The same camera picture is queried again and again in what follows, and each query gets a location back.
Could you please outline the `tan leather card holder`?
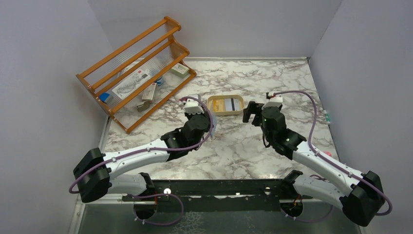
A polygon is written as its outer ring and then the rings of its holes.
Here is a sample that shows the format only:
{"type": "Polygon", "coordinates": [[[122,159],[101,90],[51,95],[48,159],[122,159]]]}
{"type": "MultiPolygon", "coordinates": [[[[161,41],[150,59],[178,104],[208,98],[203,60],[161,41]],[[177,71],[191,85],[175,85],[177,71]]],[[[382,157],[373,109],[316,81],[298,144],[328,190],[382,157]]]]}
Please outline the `tan leather card holder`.
{"type": "Polygon", "coordinates": [[[210,132],[210,138],[211,138],[211,139],[214,138],[215,131],[216,131],[216,127],[217,127],[217,123],[214,121],[214,122],[212,123],[212,128],[211,128],[211,130],[209,131],[209,132],[210,132]]]}

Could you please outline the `orange wooden rack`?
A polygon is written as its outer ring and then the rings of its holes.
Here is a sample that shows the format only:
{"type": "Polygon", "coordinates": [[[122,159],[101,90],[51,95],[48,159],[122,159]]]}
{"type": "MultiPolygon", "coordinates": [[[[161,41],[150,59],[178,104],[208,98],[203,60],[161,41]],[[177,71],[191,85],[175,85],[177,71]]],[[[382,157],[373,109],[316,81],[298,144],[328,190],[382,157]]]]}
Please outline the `orange wooden rack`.
{"type": "Polygon", "coordinates": [[[96,64],[76,75],[104,112],[126,133],[131,133],[155,110],[180,91],[196,77],[196,72],[185,64],[189,50],[180,44],[175,34],[181,30],[178,21],[165,16],[124,45],[120,46],[96,64]],[[189,68],[189,74],[180,78],[170,72],[177,63],[189,68]],[[151,78],[125,99],[116,96],[112,89],[124,78],[138,69],[148,69],[151,78]],[[164,83],[156,80],[163,76],[164,83]],[[98,96],[109,93],[103,103],[98,96]],[[136,106],[143,101],[152,101],[149,109],[137,112],[136,106]]]}

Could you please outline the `white card with dark stripe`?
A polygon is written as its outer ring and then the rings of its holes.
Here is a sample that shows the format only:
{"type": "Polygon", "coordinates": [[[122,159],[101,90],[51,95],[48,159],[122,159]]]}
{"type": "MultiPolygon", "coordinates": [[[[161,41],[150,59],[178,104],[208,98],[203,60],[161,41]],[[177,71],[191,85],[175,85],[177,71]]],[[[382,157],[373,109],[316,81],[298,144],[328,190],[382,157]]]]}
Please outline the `white card with dark stripe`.
{"type": "Polygon", "coordinates": [[[226,98],[225,100],[225,110],[234,112],[234,111],[240,111],[241,106],[240,106],[240,101],[237,98],[226,98]]]}

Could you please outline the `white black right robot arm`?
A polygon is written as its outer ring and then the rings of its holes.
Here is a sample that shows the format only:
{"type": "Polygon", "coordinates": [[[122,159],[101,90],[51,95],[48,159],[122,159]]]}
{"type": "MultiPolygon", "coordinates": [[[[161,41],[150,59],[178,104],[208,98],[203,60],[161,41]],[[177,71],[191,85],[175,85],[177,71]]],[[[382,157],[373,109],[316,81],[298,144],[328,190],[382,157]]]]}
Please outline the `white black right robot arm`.
{"type": "Polygon", "coordinates": [[[291,172],[281,185],[286,198],[306,195],[340,209],[353,223],[366,227],[385,203],[381,179],[376,173],[363,173],[329,157],[304,136],[287,128],[281,107],[251,101],[243,110],[243,122],[253,116],[260,127],[266,148],[310,168],[326,180],[313,179],[302,172],[291,172]]]}

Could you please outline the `gold credit card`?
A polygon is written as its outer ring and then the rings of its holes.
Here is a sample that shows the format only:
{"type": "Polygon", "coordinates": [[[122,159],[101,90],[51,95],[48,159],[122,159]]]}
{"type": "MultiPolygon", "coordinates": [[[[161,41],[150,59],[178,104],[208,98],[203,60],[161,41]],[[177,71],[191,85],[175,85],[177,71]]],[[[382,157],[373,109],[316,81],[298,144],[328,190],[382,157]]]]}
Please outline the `gold credit card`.
{"type": "Polygon", "coordinates": [[[214,99],[212,101],[212,109],[214,112],[225,111],[225,100],[224,99],[214,99]]]}

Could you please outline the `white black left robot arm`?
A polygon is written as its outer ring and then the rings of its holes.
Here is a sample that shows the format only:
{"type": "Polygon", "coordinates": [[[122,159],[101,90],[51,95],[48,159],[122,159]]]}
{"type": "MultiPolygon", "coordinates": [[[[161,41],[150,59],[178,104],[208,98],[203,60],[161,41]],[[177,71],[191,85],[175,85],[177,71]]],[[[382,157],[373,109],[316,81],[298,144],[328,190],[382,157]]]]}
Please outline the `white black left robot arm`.
{"type": "Polygon", "coordinates": [[[149,176],[127,172],[155,163],[172,161],[197,150],[212,134],[210,113],[188,115],[183,127],[167,132],[160,138],[138,147],[118,152],[90,149],[73,169],[75,181],[69,193],[79,194],[90,203],[107,194],[133,194],[141,200],[151,198],[153,187],[149,176]]]}

